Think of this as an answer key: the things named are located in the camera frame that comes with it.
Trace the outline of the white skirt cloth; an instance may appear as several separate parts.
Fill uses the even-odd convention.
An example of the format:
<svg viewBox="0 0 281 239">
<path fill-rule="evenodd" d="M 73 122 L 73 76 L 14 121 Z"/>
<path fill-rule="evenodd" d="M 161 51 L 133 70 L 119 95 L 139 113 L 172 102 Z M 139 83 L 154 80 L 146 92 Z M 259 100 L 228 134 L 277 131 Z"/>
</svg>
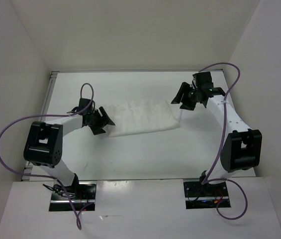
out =
<svg viewBox="0 0 281 239">
<path fill-rule="evenodd" d="M 181 110 L 166 100 L 140 100 L 103 107 L 115 123 L 109 137 L 172 130 L 180 127 Z"/>
</svg>

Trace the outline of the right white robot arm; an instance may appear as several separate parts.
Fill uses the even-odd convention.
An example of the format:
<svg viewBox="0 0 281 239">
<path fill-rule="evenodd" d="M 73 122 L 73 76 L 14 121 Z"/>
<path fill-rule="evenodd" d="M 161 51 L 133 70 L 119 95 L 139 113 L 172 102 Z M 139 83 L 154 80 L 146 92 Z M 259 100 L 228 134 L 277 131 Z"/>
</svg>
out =
<svg viewBox="0 0 281 239">
<path fill-rule="evenodd" d="M 195 85 L 183 82 L 171 103 L 188 111 L 194 110 L 198 103 L 203 104 L 222 127 L 216 158 L 199 178 L 200 193 L 209 196 L 225 179 L 259 165 L 262 133 L 243 122 L 222 88 L 215 88 L 212 83 Z"/>
</svg>

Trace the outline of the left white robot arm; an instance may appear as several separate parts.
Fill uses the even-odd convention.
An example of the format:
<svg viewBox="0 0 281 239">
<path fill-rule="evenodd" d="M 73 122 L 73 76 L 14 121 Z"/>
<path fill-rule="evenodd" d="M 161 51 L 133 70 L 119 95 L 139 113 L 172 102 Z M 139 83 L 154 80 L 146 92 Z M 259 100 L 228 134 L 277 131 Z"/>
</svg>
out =
<svg viewBox="0 0 281 239">
<path fill-rule="evenodd" d="M 105 133 L 105 126 L 115 125 L 103 107 L 90 107 L 79 114 L 82 109 L 75 107 L 69 111 L 75 116 L 33 122 L 23 152 L 26 161 L 41 167 L 48 175 L 62 182 L 62 192 L 69 199 L 76 198 L 85 189 L 79 185 L 78 176 L 62 160 L 63 137 L 84 126 L 88 126 L 93 135 L 99 135 Z"/>
</svg>

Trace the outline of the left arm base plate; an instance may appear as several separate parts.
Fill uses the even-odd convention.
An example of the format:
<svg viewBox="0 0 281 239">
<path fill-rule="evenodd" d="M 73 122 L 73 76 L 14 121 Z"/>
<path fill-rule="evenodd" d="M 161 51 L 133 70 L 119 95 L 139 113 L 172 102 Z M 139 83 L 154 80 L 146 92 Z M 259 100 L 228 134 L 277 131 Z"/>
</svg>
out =
<svg viewBox="0 0 281 239">
<path fill-rule="evenodd" d="M 77 212 L 94 211 L 95 210 L 95 196 L 96 196 L 96 181 L 81 181 L 80 186 L 82 192 L 76 196 L 71 197 L 71 201 Z M 49 205 L 50 212 L 68 212 L 71 211 L 69 200 L 64 192 L 52 192 Z"/>
</svg>

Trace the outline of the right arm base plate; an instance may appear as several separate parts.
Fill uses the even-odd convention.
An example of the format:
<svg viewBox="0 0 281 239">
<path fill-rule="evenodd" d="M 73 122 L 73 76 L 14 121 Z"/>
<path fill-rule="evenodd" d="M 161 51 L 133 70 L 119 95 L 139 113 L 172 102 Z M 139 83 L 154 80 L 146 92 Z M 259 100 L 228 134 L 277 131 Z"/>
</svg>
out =
<svg viewBox="0 0 281 239">
<path fill-rule="evenodd" d="M 201 185 L 197 180 L 185 180 L 186 209 L 230 208 L 229 194 L 225 182 Z"/>
</svg>

